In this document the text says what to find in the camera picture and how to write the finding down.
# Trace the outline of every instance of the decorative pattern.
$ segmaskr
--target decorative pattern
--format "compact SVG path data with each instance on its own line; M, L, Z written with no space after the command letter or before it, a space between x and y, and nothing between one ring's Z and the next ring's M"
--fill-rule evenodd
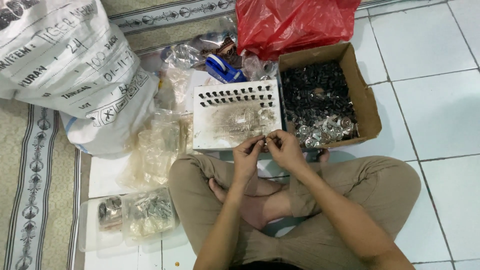
M219 0L218 2L200 0L190 4L183 4L183 6L160 7L157 10L113 19L112 21L125 34L139 33L153 27L166 27L172 24L207 19L211 16L222 16L225 13L235 11L235 2L236 0Z
M39 269L47 223L51 151L58 113L30 105L4 269Z

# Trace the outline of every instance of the leg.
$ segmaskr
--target leg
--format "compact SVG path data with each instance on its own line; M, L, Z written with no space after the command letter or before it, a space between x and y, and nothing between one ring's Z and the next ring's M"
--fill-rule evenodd
M321 163L319 174L336 191L361 204L395 238L420 193L420 179L408 164L387 157L366 157L342 163ZM320 212L305 186L292 179L294 216ZM302 269L363 269L328 219L319 213L280 239L281 258Z
M222 209L222 204L207 183L212 177L228 187L233 178L233 164L205 155L183 155L170 169L168 185L172 199L195 254L200 251ZM242 220L232 264L277 257L278 240L264 235Z

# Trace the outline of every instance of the hand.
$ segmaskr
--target hand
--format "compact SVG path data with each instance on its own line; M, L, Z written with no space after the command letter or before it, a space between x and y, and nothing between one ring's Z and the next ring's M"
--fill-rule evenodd
M233 148L234 182L240 181L243 184L247 184L257 172L258 155L264 145L264 138L264 135L248 138L239 146Z
M277 129L267 135L266 141L273 160L283 169L295 173L309 168L293 134Z

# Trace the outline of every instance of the cardboard box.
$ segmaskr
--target cardboard box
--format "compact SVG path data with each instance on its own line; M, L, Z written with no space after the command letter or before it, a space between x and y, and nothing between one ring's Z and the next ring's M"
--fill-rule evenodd
M348 95L352 101L358 122L360 138L329 143L323 147L332 148L352 145L376 138L382 130L382 123L377 111L377 103L375 102L372 89L368 87L363 80L357 65L357 59L355 58L355 50L351 43L347 42L323 46L280 55L278 68L279 71L282 72L291 68L301 68L313 63L330 60L337 60L345 75L348 85ZM283 89L281 78L279 81L280 94L284 97L285 95L283 93L288 91L288 89ZM283 129L293 133L295 128L291 123L289 124L287 122L285 112L283 111L282 113L284 119Z

